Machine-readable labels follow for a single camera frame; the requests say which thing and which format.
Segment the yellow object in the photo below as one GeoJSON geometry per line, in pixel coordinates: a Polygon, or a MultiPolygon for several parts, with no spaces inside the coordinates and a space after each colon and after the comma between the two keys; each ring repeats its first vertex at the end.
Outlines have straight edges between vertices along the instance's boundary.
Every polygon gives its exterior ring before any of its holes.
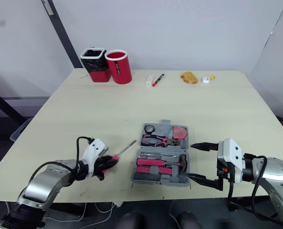
{"type": "Polygon", "coordinates": [[[195,75],[192,72],[185,72],[180,77],[186,83],[195,84],[198,82],[198,79],[195,77],[195,75]]]}

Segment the hammer head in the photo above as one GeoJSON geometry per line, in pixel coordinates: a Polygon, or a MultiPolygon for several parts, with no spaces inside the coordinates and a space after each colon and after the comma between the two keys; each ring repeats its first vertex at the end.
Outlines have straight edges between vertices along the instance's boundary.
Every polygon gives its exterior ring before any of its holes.
{"type": "Polygon", "coordinates": [[[179,172],[179,175],[183,175],[184,172],[187,169],[187,160],[186,160],[186,155],[185,154],[181,154],[180,155],[178,165],[181,166],[181,170],[179,172]]]}

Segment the tool case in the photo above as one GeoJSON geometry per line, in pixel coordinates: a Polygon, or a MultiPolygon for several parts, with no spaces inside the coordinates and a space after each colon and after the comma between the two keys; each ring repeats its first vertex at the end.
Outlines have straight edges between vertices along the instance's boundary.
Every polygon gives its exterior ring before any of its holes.
{"type": "Polygon", "coordinates": [[[190,172],[189,168],[189,155],[187,149],[189,147],[188,142],[188,128],[182,125],[171,125],[170,120],[162,120],[160,124],[145,123],[143,126],[143,133],[141,136],[141,149],[137,151],[136,160],[131,176],[133,183],[141,184],[162,184],[168,186],[185,187],[190,184],[190,179],[184,173],[180,175],[182,167],[174,165],[178,163],[182,158],[181,155],[185,155],[187,161],[187,168],[185,173],[190,172]],[[153,126],[154,131],[146,133],[145,127],[153,126]],[[182,127],[187,131],[187,135],[183,139],[173,138],[174,127],[182,127]],[[179,145],[167,145],[162,147],[160,144],[162,140],[155,138],[144,138],[147,135],[158,135],[166,137],[168,140],[176,139],[179,145]],[[166,163],[174,163],[173,165],[164,166],[139,166],[142,159],[158,159],[165,161],[166,163]]]}

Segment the hammer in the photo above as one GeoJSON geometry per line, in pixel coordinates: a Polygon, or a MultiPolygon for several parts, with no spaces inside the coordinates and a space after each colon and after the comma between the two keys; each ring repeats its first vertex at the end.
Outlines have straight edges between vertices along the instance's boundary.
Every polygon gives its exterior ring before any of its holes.
{"type": "Polygon", "coordinates": [[[163,160],[157,160],[157,159],[137,159],[137,165],[138,166],[165,166],[165,165],[176,165],[181,167],[181,171],[179,172],[179,175],[183,175],[184,172],[187,169],[187,160],[186,155],[181,154],[179,158],[179,162],[166,162],[163,160]]]}

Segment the printed label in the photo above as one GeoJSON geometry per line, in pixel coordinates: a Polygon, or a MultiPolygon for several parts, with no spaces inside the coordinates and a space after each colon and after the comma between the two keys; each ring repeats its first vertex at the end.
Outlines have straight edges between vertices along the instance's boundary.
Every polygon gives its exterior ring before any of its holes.
{"type": "Polygon", "coordinates": [[[118,73],[118,75],[120,75],[120,68],[119,68],[119,65],[118,65],[118,61],[115,61],[115,65],[116,65],[117,73],[118,73]]]}

